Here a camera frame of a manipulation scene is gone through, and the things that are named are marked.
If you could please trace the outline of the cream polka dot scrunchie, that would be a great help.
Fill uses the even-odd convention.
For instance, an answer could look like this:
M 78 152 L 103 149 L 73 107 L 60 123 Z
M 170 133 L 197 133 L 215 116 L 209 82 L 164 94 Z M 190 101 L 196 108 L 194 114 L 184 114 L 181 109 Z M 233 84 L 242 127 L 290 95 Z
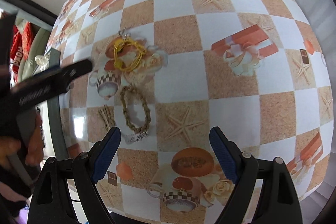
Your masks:
M 43 71 L 49 66 L 50 55 L 37 55 L 35 56 L 35 62 L 41 68 L 41 71 Z

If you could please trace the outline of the grey-rimmed jewelry box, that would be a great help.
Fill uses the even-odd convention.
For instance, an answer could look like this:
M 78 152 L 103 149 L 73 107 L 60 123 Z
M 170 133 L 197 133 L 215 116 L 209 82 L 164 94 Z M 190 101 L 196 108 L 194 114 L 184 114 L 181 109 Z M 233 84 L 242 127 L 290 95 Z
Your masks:
M 43 121 L 42 129 L 45 142 L 45 158 L 54 156 L 58 160 L 67 159 L 68 151 L 63 136 L 59 96 L 41 103 L 39 108 Z

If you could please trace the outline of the green leather sofa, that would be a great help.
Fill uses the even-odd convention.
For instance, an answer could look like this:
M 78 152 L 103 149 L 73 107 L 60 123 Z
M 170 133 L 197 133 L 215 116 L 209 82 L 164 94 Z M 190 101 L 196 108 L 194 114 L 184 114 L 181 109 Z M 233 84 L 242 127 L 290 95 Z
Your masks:
M 15 82 L 19 83 L 22 80 L 25 80 L 33 75 L 34 70 L 37 68 L 35 62 L 35 56 L 44 55 L 47 42 L 50 37 L 50 32 L 44 28 L 41 28 L 35 24 L 32 24 L 34 30 L 34 40 L 31 45 L 28 59 L 26 60 L 23 57 L 23 48 L 22 48 L 22 34 L 25 28 L 26 23 L 29 22 L 22 18 L 17 18 L 15 21 L 15 26 L 18 29 L 19 34 L 19 45 L 18 50 L 15 53 L 15 59 L 13 65 L 13 70 L 16 68 Z

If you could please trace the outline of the red patterned cushion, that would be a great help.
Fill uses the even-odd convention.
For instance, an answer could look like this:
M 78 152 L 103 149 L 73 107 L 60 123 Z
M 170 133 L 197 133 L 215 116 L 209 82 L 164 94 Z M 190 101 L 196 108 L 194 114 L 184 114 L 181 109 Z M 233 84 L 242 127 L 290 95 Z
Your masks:
M 31 45 L 34 40 L 34 30 L 30 22 L 27 22 L 22 34 L 23 57 L 27 60 Z

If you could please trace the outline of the patterned checkered tablecloth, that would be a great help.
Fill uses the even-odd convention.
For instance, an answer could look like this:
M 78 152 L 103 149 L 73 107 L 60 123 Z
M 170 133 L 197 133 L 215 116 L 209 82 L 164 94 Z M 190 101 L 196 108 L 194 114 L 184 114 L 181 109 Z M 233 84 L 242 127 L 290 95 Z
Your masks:
M 281 157 L 300 199 L 325 177 L 331 84 L 295 0 L 68 0 L 47 46 L 62 65 L 93 62 L 60 98 L 69 153 L 121 131 L 97 183 L 110 211 L 214 223 L 234 187 L 209 142 L 215 126 L 256 158 Z

